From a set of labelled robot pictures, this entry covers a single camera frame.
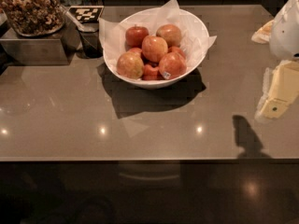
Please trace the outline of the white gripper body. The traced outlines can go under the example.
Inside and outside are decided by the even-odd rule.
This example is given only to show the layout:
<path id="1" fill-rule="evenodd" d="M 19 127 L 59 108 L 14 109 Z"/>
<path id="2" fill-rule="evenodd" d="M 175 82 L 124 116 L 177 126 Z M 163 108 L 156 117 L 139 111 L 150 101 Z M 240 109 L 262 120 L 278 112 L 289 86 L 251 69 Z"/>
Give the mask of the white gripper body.
<path id="1" fill-rule="evenodd" d="M 299 59 L 299 0 L 288 0 L 274 18 L 269 47 L 280 60 Z"/>

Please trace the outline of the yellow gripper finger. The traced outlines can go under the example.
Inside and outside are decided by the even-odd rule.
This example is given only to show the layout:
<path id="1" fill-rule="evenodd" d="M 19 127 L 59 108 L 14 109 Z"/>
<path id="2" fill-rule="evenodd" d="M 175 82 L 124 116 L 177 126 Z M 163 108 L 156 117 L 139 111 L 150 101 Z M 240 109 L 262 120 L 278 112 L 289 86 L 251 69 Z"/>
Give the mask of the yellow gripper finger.
<path id="1" fill-rule="evenodd" d="M 299 62 L 284 60 L 263 74 L 263 95 L 255 119 L 267 122 L 279 119 L 299 96 Z"/>
<path id="2" fill-rule="evenodd" d="M 267 22 L 252 35 L 251 40 L 259 44 L 267 44 L 270 39 L 272 25 L 273 21 Z"/>

